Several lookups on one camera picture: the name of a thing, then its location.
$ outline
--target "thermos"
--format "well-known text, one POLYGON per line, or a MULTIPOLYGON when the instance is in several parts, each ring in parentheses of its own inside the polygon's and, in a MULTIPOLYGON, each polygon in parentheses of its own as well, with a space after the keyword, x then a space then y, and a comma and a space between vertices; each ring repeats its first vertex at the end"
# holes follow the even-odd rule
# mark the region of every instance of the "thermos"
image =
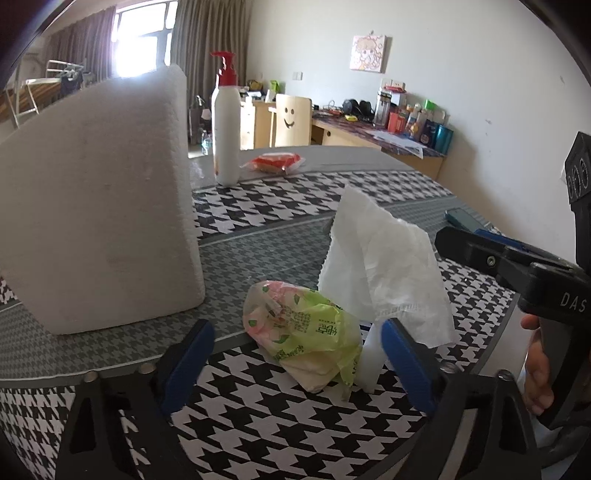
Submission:
POLYGON ((374 127, 386 128, 390 119, 390 101, 392 95, 380 90, 378 102, 375 106, 374 127))

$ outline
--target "white foam block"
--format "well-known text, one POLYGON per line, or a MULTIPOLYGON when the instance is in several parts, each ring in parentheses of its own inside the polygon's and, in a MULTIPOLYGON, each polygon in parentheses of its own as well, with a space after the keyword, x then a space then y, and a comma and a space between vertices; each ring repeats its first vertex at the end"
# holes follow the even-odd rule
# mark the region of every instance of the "white foam block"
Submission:
POLYGON ((0 274, 52 333, 205 295, 177 66, 75 93, 0 145, 0 274))

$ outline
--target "cartoon painting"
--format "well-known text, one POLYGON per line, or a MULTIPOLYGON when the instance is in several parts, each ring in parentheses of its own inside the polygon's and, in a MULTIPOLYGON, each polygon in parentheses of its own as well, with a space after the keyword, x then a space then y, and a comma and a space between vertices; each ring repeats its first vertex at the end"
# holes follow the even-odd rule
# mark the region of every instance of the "cartoon painting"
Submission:
POLYGON ((353 38, 351 70, 382 72, 384 62, 385 35, 364 35, 353 38))

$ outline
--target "plastic bag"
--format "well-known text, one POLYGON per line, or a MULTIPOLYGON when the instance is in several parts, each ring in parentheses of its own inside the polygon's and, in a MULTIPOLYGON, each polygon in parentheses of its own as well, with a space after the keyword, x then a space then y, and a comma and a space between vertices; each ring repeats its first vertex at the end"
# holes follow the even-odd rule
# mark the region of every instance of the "plastic bag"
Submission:
POLYGON ((362 347, 359 323, 316 290, 281 281, 253 285, 243 322, 306 391, 319 392, 339 374, 350 390, 362 347))
POLYGON ((244 167, 267 173, 289 175, 306 161, 297 153, 265 153, 247 162, 244 167))

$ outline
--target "white plastic bottle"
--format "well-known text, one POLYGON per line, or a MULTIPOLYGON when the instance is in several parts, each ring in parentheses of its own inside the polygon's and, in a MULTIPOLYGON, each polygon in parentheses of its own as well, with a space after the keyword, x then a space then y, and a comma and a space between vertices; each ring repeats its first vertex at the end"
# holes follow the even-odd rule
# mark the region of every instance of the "white plastic bottle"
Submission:
POLYGON ((369 394, 374 393, 374 390, 378 386, 379 376, 388 359, 388 355, 386 355, 384 347, 382 347, 383 325, 383 320, 373 323, 363 344, 361 356, 357 364, 355 383, 364 392, 369 394))
POLYGON ((240 178, 240 93, 232 66, 234 54, 217 51, 212 55, 223 59, 212 97, 213 169, 216 182, 231 187, 240 178))

